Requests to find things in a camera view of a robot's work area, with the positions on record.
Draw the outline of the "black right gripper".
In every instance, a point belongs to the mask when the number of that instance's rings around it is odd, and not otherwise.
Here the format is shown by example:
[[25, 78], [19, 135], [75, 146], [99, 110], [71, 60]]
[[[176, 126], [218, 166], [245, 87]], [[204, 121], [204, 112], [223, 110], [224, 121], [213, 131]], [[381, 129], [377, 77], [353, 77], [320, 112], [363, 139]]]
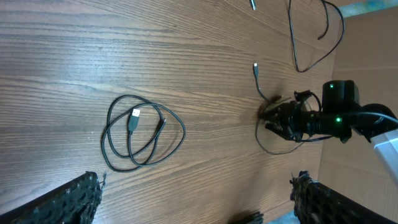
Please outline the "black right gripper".
[[302, 101], [291, 101], [289, 96], [274, 96], [263, 103], [257, 118], [279, 120], [279, 124], [266, 123], [265, 128], [288, 141], [305, 142], [305, 119], [307, 109]]

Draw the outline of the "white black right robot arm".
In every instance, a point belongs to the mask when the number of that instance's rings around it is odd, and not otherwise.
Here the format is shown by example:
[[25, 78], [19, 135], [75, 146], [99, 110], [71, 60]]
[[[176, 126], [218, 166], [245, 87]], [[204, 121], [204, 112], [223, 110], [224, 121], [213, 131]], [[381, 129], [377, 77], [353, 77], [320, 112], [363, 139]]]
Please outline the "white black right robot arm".
[[337, 138], [346, 143], [352, 133], [363, 136], [373, 145], [379, 160], [391, 178], [397, 180], [397, 118], [382, 104], [359, 104], [358, 87], [352, 80], [333, 80], [323, 84], [317, 110], [305, 103], [314, 92], [294, 93], [290, 102], [278, 98], [257, 114], [258, 122], [279, 137], [304, 143]]

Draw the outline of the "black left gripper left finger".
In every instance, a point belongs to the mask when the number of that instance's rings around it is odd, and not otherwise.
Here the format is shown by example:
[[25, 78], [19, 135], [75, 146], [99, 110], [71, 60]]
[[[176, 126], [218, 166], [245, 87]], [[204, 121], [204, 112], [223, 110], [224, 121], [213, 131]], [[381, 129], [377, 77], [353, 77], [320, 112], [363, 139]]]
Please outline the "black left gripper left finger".
[[106, 176], [83, 175], [1, 215], [10, 224], [92, 224], [101, 203]]

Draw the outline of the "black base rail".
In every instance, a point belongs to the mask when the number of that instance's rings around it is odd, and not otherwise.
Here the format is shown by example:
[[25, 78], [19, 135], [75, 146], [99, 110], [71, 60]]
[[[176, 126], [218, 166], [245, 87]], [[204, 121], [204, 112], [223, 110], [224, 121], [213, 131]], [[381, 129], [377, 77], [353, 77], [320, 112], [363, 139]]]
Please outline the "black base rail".
[[228, 224], [263, 224], [264, 223], [264, 214], [261, 212], [252, 213], [243, 218], [239, 218], [237, 220], [233, 220], [228, 222]]

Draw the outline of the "black USB cable thick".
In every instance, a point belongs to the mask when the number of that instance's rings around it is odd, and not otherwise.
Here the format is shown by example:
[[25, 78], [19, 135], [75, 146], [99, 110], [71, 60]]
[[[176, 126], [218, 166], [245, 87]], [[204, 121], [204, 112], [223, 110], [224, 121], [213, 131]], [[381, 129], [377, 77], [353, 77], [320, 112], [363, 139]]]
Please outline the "black USB cable thick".
[[345, 34], [333, 1], [256, 1], [248, 26], [251, 52], [263, 69], [325, 73]]

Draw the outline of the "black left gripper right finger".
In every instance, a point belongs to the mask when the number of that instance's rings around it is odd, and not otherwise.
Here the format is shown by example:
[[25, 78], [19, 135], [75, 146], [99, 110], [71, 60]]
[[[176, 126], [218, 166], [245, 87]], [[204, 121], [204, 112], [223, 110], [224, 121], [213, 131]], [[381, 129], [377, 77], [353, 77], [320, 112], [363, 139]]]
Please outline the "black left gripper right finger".
[[300, 223], [395, 224], [394, 221], [341, 195], [303, 170], [289, 180], [294, 215]]

